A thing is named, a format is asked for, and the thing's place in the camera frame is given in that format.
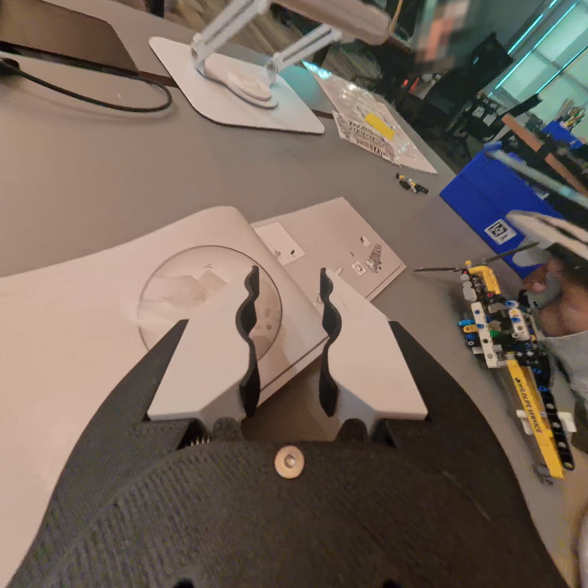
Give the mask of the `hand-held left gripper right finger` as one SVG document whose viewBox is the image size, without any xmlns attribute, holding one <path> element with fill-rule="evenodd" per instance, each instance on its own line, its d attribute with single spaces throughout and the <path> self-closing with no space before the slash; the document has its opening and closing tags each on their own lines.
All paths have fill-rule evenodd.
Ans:
<svg viewBox="0 0 588 588">
<path fill-rule="evenodd" d="M 423 421 L 428 409 L 391 323 L 333 270 L 320 271 L 319 402 L 339 424 L 359 420 L 372 435 L 383 420 Z"/>
</svg>

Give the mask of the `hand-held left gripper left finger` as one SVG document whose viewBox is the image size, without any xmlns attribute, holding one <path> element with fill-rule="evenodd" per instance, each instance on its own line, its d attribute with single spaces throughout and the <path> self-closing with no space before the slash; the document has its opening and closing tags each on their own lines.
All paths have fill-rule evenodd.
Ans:
<svg viewBox="0 0 588 588">
<path fill-rule="evenodd" d="M 250 266 L 187 320 L 148 408 L 150 420 L 243 420 L 261 395 L 251 338 L 259 267 Z"/>
</svg>

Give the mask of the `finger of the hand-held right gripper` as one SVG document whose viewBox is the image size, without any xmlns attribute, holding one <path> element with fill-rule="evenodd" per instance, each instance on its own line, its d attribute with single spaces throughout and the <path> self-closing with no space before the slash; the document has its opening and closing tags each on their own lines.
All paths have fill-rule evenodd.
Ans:
<svg viewBox="0 0 588 588">
<path fill-rule="evenodd" d="M 587 230 L 568 220 L 519 210 L 509 212 L 506 220 L 540 249 L 557 245 L 566 252 L 587 258 Z"/>
</svg>

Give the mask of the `yellow lego helicopter model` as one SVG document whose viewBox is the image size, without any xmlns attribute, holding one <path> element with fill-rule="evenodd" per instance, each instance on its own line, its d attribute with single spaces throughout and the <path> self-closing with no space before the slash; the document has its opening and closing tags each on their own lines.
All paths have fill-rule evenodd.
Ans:
<svg viewBox="0 0 588 588">
<path fill-rule="evenodd" d="M 531 303 L 524 293 L 517 299 L 508 299 L 490 267 L 491 262 L 535 247 L 537 243 L 529 242 L 480 262 L 417 268 L 415 273 L 460 275 L 462 294 L 471 308 L 471 318 L 459 322 L 467 346 L 474 355 L 483 357 L 489 369 L 508 370 L 521 406 L 518 418 L 540 452 L 538 475 L 552 481 L 564 479 L 575 469 L 567 435 L 572 426 L 560 419 L 552 391 L 551 364 L 539 343 Z"/>
</svg>

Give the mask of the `instruction booklet with circle cover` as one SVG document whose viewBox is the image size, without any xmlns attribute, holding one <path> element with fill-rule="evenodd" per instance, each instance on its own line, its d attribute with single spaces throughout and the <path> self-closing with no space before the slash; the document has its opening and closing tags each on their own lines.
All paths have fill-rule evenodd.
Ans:
<svg viewBox="0 0 588 588">
<path fill-rule="evenodd" d="M 66 460 L 147 350 L 242 268 L 259 267 L 261 398 L 326 338 L 317 311 L 236 208 L 202 210 L 97 254 L 1 278 L 1 587 L 25 557 Z"/>
</svg>

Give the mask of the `small black yellow lego assembly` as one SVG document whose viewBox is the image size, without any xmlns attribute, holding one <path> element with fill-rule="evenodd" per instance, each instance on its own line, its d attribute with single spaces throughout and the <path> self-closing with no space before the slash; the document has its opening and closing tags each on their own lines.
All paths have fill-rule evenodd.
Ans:
<svg viewBox="0 0 588 588">
<path fill-rule="evenodd" d="M 410 191 L 414 194 L 428 194 L 429 190 L 422 186 L 421 184 L 417 183 L 416 181 L 412 180 L 411 178 L 407 177 L 404 174 L 399 172 L 396 173 L 396 179 L 399 182 L 399 185 L 407 191 Z"/>
</svg>

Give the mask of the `person's right hand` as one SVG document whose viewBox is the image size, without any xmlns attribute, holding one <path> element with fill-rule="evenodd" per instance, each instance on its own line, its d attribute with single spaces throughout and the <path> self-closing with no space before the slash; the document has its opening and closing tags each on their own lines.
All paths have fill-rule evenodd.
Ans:
<svg viewBox="0 0 588 588">
<path fill-rule="evenodd" d="M 557 258 L 528 275 L 524 289 L 531 293 L 543 293 L 548 279 L 560 288 L 557 298 L 539 311 L 539 326 L 545 336 L 563 337 L 587 331 L 587 286 L 577 280 Z"/>
</svg>

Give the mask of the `blue plastic bin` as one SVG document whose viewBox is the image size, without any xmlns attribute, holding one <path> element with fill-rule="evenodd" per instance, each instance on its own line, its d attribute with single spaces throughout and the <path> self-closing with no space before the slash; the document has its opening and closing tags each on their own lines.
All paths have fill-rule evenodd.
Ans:
<svg viewBox="0 0 588 588">
<path fill-rule="evenodd" d="M 521 278 L 543 261 L 536 247 L 506 255 L 529 240 L 507 219 L 511 212 L 540 213 L 587 230 L 587 196 L 533 168 L 501 141 L 485 144 L 440 196 Z"/>
</svg>

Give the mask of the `wooden desk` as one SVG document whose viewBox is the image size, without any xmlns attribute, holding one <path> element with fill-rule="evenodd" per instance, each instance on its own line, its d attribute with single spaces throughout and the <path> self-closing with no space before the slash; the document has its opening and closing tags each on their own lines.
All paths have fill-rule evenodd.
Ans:
<svg viewBox="0 0 588 588">
<path fill-rule="evenodd" d="M 529 152 L 529 165 L 548 166 L 557 176 L 580 194 L 587 196 L 587 161 L 578 158 L 563 141 L 557 141 L 542 132 L 525 128 L 512 115 L 502 116 L 507 131 L 519 146 Z"/>
</svg>

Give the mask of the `blue pen holder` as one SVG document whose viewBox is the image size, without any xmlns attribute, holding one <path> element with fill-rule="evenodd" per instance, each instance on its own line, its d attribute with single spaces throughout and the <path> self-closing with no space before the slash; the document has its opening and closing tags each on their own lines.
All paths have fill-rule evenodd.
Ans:
<svg viewBox="0 0 588 588">
<path fill-rule="evenodd" d="M 574 135 L 573 130 L 583 121 L 586 107 L 561 108 L 556 118 L 541 129 L 544 135 L 551 136 L 554 141 L 567 143 L 572 150 L 587 144 L 587 139 Z"/>
</svg>

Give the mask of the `black office chair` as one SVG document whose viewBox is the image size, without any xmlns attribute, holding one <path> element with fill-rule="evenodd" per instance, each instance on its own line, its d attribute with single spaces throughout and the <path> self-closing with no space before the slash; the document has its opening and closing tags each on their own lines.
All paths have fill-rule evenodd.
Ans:
<svg viewBox="0 0 588 588">
<path fill-rule="evenodd" d="M 444 130 L 455 119 L 467 102 L 513 62 L 500 43 L 496 32 L 491 32 L 477 45 L 467 61 L 443 74 L 426 94 L 420 112 L 424 129 Z"/>
</svg>

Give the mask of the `clear plastic bag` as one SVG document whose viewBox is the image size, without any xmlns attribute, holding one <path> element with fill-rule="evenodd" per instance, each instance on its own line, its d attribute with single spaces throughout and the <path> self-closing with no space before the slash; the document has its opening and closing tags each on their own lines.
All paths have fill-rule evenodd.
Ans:
<svg viewBox="0 0 588 588">
<path fill-rule="evenodd" d="M 303 61 L 333 106 L 342 140 L 397 166 L 437 174 L 385 104 L 374 95 L 333 73 Z"/>
</svg>

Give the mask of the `white tablet stand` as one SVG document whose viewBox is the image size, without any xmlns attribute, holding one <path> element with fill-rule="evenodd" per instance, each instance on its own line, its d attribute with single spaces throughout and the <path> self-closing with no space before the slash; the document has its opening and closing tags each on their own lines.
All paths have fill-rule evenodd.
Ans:
<svg viewBox="0 0 588 588">
<path fill-rule="evenodd" d="M 153 36 L 149 45 L 192 107 L 210 121 L 322 135 L 323 124 L 280 73 L 340 40 L 340 29 L 322 24 L 264 66 L 217 52 L 268 8 L 269 1 L 232 1 L 190 44 Z"/>
</svg>

